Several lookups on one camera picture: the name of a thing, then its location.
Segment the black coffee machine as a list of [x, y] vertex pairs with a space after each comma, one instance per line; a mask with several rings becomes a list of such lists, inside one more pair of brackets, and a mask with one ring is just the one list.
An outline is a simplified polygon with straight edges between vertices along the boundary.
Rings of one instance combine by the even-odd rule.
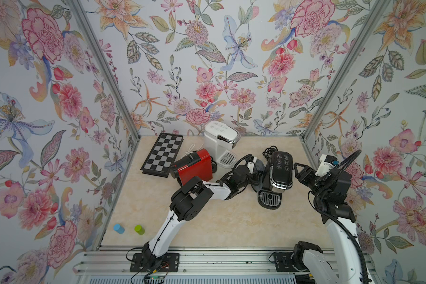
[[267, 163], [257, 200], [263, 208], [276, 210], [282, 204], [282, 194], [293, 186], [293, 157], [276, 146], [267, 148], [263, 155]]

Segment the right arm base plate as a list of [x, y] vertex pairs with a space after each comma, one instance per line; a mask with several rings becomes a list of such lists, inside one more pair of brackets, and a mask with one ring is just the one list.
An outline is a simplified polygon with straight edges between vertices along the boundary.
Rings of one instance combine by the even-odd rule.
[[313, 250], [306, 250], [303, 253], [274, 252], [269, 259], [274, 263], [277, 272], [306, 273], [310, 270], [305, 266], [303, 258], [310, 255], [324, 259], [322, 253]]

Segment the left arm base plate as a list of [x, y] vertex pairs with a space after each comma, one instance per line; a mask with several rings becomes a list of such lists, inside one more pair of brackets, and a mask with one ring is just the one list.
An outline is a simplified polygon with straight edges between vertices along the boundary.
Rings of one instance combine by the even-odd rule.
[[180, 264], [179, 253], [167, 253], [162, 257], [146, 259], [141, 253], [133, 255], [130, 272], [178, 272]]

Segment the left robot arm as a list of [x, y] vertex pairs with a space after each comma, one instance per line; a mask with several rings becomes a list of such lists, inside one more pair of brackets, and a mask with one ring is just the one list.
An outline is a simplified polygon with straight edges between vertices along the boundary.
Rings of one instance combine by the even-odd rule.
[[142, 248], [143, 263], [151, 267], [160, 263], [181, 227], [194, 219], [210, 200], [230, 200], [254, 181], [252, 171], [244, 164], [235, 166], [216, 183], [193, 177], [172, 195], [164, 224]]

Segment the red coffee machine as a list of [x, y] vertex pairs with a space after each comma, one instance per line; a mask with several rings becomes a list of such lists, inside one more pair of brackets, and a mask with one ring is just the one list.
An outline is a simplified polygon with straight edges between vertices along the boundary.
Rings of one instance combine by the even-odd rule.
[[195, 176], [210, 181], [217, 171], [217, 164], [206, 149], [201, 149], [174, 162], [169, 170], [171, 176], [183, 186]]

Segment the grey cleaning cloth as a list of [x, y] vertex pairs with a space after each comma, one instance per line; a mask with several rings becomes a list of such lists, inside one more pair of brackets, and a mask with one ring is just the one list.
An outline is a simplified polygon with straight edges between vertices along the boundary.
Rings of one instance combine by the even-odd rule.
[[262, 189], [265, 167], [265, 164], [261, 160], [257, 159], [251, 178], [251, 186], [255, 192], [259, 192]]

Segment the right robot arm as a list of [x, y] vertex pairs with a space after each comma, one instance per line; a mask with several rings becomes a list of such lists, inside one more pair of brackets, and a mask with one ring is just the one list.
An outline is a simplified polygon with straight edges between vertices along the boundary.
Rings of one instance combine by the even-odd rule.
[[319, 246], [299, 241], [291, 256], [292, 266], [308, 271], [316, 284], [370, 284], [364, 253], [358, 241], [356, 218], [345, 202], [351, 186], [347, 168], [351, 162], [321, 162], [318, 169], [295, 163], [297, 180], [310, 189], [311, 205], [321, 215], [322, 223], [333, 242], [338, 268], [333, 270]]

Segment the white coffee machine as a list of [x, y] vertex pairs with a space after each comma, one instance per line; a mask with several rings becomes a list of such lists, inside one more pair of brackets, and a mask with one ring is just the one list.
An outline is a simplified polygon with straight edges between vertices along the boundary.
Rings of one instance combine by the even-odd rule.
[[237, 156], [232, 150], [240, 139], [241, 134], [225, 123], [210, 121], [205, 126], [204, 146], [213, 161], [222, 168], [230, 169], [235, 164]]

